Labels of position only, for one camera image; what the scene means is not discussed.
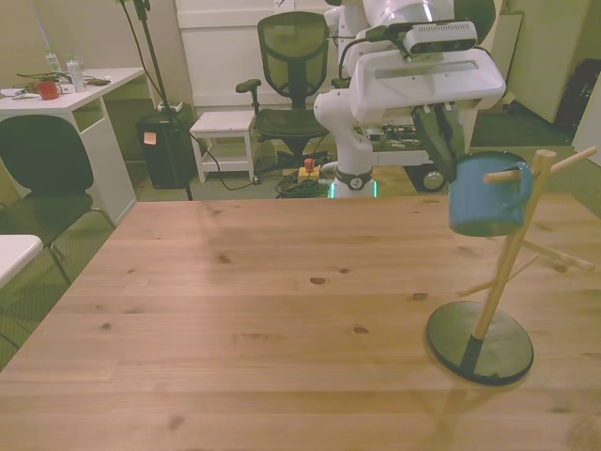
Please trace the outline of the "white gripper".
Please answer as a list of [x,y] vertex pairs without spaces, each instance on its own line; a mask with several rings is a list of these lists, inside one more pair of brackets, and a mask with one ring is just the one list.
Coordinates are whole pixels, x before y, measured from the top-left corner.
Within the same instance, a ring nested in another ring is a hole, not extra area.
[[[354,118],[365,125],[407,116],[415,107],[412,119],[423,149],[443,177],[455,181],[455,160],[466,153],[457,107],[488,108],[505,89],[496,64],[481,49],[434,54],[411,62],[397,51],[386,51],[359,58],[351,78],[349,105]],[[434,107],[424,106],[434,104],[442,104],[439,115]]]

